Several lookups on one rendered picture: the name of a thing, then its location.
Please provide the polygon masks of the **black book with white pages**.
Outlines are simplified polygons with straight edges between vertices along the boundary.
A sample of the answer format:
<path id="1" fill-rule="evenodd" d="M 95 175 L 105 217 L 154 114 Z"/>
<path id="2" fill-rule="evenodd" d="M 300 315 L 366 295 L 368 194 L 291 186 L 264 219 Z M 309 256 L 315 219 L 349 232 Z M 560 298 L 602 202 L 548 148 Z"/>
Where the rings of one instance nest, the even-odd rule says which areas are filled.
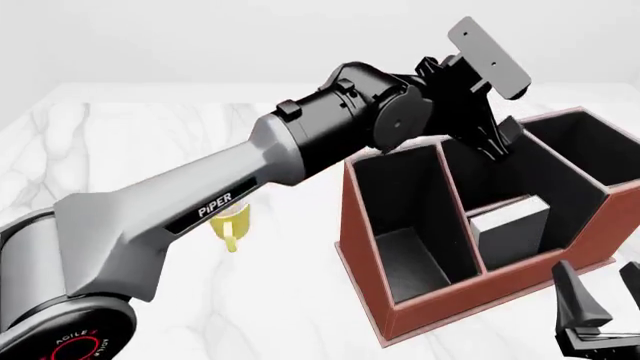
<path id="1" fill-rule="evenodd" d="M 492 271 L 538 254 L 550 206 L 524 195 L 466 212 L 474 242 Z"/>

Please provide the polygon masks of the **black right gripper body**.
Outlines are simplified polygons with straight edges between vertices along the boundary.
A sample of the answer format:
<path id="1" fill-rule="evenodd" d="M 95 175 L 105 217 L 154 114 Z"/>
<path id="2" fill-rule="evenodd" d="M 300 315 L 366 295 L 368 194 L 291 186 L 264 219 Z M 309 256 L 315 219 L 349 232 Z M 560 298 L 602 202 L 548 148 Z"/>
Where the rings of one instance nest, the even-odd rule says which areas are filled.
<path id="1" fill-rule="evenodd" d="M 600 332 L 598 328 L 556 328 L 565 357 L 588 360 L 640 360 L 640 334 Z"/>

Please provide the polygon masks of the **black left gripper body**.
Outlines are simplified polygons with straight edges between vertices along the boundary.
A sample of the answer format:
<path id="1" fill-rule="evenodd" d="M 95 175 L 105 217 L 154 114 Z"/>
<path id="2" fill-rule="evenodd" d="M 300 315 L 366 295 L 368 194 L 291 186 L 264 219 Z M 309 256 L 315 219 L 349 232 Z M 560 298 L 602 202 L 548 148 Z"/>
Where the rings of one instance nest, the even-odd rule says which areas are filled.
<path id="1" fill-rule="evenodd" d="M 437 112 L 491 111 L 487 99 L 491 86 L 485 84 L 479 90 L 472 90 L 483 78 L 463 57 L 448 56 L 438 62 L 434 57 L 425 56 L 416 65 L 415 71 L 424 81 L 427 98 L 434 102 Z"/>

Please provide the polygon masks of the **red-brown desk caddy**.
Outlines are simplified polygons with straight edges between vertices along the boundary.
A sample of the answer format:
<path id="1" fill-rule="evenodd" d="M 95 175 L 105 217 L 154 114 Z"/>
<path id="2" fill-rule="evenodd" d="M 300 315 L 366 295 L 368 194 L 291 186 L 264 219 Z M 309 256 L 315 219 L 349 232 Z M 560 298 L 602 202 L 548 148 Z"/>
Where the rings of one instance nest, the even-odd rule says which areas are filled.
<path id="1" fill-rule="evenodd" d="M 552 266 L 611 263 L 640 227 L 640 139 L 583 108 L 522 121 L 496 163 L 454 140 L 346 161 L 336 245 L 381 344 L 549 286 Z M 536 196 L 539 242 L 502 265 L 474 242 L 470 212 Z"/>

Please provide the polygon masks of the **yellow mug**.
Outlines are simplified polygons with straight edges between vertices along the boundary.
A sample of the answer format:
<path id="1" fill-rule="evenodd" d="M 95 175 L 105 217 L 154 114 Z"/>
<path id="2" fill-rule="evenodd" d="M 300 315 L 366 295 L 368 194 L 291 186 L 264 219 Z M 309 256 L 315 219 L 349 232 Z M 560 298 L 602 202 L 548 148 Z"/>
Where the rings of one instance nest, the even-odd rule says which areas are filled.
<path id="1" fill-rule="evenodd" d="M 236 203 L 209 221 L 215 235 L 221 239 L 230 253 L 237 251 L 237 242 L 249 231 L 250 205 Z"/>

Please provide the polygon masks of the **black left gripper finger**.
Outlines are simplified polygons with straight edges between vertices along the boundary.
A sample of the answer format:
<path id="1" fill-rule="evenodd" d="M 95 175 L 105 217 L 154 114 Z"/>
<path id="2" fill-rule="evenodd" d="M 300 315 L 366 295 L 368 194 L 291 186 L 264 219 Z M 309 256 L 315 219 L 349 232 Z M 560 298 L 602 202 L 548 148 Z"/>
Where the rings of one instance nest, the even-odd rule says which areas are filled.
<path id="1" fill-rule="evenodd" d="M 453 98 L 435 102 L 435 134 L 448 135 L 492 161 L 509 155 L 487 98 Z"/>
<path id="2" fill-rule="evenodd" d="M 499 134 L 504 146 L 510 147 L 523 134 L 523 127 L 513 116 L 507 116 L 499 124 Z"/>

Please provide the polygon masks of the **grey flat plate on stalk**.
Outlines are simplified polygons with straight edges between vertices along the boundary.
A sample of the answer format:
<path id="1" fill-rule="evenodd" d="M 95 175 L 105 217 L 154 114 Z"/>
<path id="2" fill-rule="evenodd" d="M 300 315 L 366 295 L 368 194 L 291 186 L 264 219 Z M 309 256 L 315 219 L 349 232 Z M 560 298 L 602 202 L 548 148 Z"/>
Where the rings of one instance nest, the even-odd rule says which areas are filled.
<path id="1" fill-rule="evenodd" d="M 531 85 L 529 74 L 472 17 L 463 17 L 456 23 L 448 38 L 459 50 L 450 64 L 463 59 L 480 77 L 471 86 L 471 92 L 489 84 L 510 101 L 526 93 Z"/>

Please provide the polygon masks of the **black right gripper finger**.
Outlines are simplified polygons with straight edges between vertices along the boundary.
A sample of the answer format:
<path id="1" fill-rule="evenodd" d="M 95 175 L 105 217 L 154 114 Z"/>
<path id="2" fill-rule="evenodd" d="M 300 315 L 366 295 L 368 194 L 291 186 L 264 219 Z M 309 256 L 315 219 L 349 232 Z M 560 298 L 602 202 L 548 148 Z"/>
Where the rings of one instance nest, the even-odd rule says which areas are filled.
<path id="1" fill-rule="evenodd" d="M 640 263 L 626 263 L 619 273 L 631 296 L 640 296 Z"/>
<path id="2" fill-rule="evenodd" d="M 567 260 L 560 260 L 551 272 L 556 291 L 556 331 L 599 328 L 613 320 L 591 296 Z"/>

